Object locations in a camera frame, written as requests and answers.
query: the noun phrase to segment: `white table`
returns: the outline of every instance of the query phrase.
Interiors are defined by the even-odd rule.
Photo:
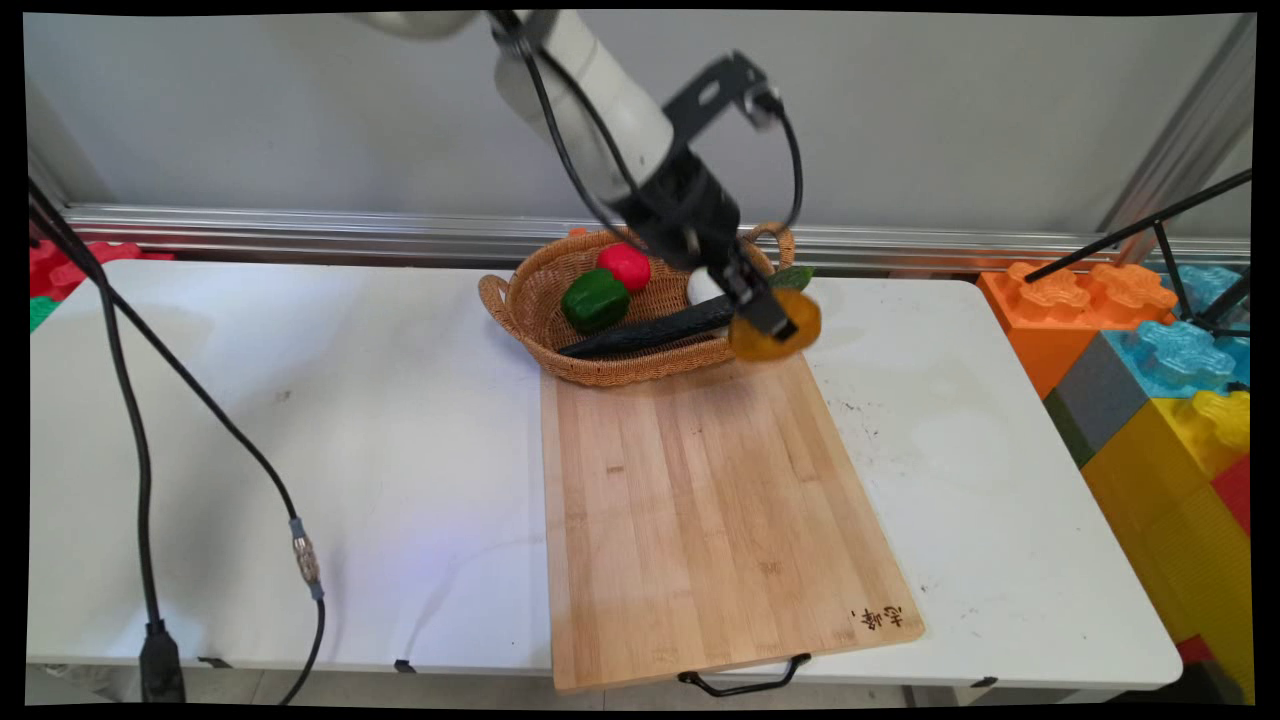
[[[108,273],[283,474],[328,593],[319,669],[550,671],[540,370],[480,305],[484,272]],[[818,278],[809,292],[824,331],[806,356],[928,629],[797,679],[989,676],[1089,698],[1175,680],[1174,646],[979,291]],[[122,327],[184,661],[298,667],[315,615],[274,488]],[[142,647],[137,464],[105,340],[88,284],[31,337],[32,662],[134,662]]]

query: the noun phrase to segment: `black pole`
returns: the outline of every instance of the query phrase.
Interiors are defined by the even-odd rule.
[[[1249,293],[1249,268],[1245,268],[1240,273],[1240,279],[1235,281],[1235,284],[1226,288],[1226,292],[1220,295],[1212,305],[1208,306],[1204,313],[1201,314],[1201,319],[1211,325],[1216,325],[1217,322],[1226,314],[1228,310],[1235,306],[1236,302],[1244,300],[1244,296]]]
[[[1062,268],[1066,268],[1068,265],[1074,265],[1075,263],[1079,263],[1080,260],[1084,260],[1089,255],[1093,255],[1093,254],[1096,254],[1096,252],[1098,252],[1101,250],[1105,250],[1105,249],[1110,247],[1111,245],[1115,245],[1116,242],[1119,242],[1119,241],[1121,241],[1121,240],[1124,240],[1124,238],[1126,238],[1126,237],[1129,237],[1132,234],[1137,234],[1137,233],[1139,233],[1139,232],[1142,232],[1142,231],[1144,231],[1147,228],[1152,228],[1152,227],[1156,225],[1156,223],[1162,223],[1162,222],[1167,220],[1169,218],[1172,218],[1174,215],[1176,215],[1179,213],[1184,213],[1187,210],[1190,210],[1192,208],[1199,205],[1201,202],[1212,200],[1212,199],[1217,197],[1219,195],[1222,195],[1224,192],[1226,192],[1229,190],[1233,190],[1235,187],[1239,187],[1239,186],[1242,186],[1242,184],[1244,184],[1244,183],[1247,183],[1247,182],[1249,182],[1252,179],[1253,179],[1253,168],[1249,168],[1247,170],[1239,172],[1239,173],[1236,173],[1236,174],[1226,178],[1225,181],[1222,181],[1222,182],[1220,182],[1220,183],[1217,183],[1215,186],[1206,187],[1204,190],[1197,192],[1196,195],[1192,195],[1190,197],[1187,197],[1187,199],[1179,200],[1178,202],[1174,202],[1172,205],[1170,205],[1169,208],[1165,208],[1164,210],[1157,210],[1156,213],[1152,213],[1151,215],[1147,215],[1146,218],[1138,220],[1137,223],[1133,223],[1133,224],[1130,224],[1128,227],[1120,228],[1116,232],[1114,232],[1114,233],[1111,233],[1111,234],[1108,234],[1108,236],[1106,236],[1106,237],[1103,237],[1101,240],[1091,242],[1089,245],[1085,245],[1084,247],[1076,250],[1075,252],[1073,252],[1073,254],[1070,254],[1070,255],[1068,255],[1065,258],[1060,258],[1060,259],[1050,263],[1048,265],[1044,265],[1043,268],[1041,268],[1041,269],[1038,269],[1038,270],[1036,270],[1033,273],[1028,273],[1027,278],[1024,278],[1024,279],[1027,282],[1029,282],[1029,283],[1033,283],[1033,282],[1043,278],[1044,275],[1047,275],[1050,273],[1056,273],[1057,270],[1061,270]]]
[[[1169,236],[1165,234],[1165,223],[1156,223],[1156,242],[1160,245],[1160,254],[1165,258],[1165,268],[1169,269],[1169,279],[1174,283],[1174,293],[1183,306],[1183,316],[1179,320],[1194,318],[1192,304],[1187,301],[1187,288],[1183,287],[1183,277],[1178,274],[1178,263],[1174,263],[1174,251],[1169,247]]]

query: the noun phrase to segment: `green bell pepper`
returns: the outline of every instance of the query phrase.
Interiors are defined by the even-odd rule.
[[[561,310],[582,334],[603,331],[627,314],[631,295],[613,273],[596,268],[582,273],[561,297]]]

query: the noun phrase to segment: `white wall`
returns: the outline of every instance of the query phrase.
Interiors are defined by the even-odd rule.
[[[1253,126],[1249,126],[1228,152],[1213,176],[1204,183],[1220,183],[1240,170],[1253,167]],[[1253,209],[1253,183],[1236,187],[1225,195],[1192,208],[1169,223],[1171,234],[1187,237],[1251,237],[1249,213]]]
[[[1235,15],[584,10],[659,102],[742,49],[781,87],[804,224],[1093,231]],[[586,217],[493,87],[486,23],[434,45],[337,15],[24,15],[28,140],[84,202]],[[780,218],[786,143],[695,143]]]

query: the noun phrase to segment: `red tomato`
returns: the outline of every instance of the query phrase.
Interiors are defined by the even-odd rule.
[[[602,250],[595,266],[613,273],[627,292],[640,292],[649,284],[649,258],[625,242]]]

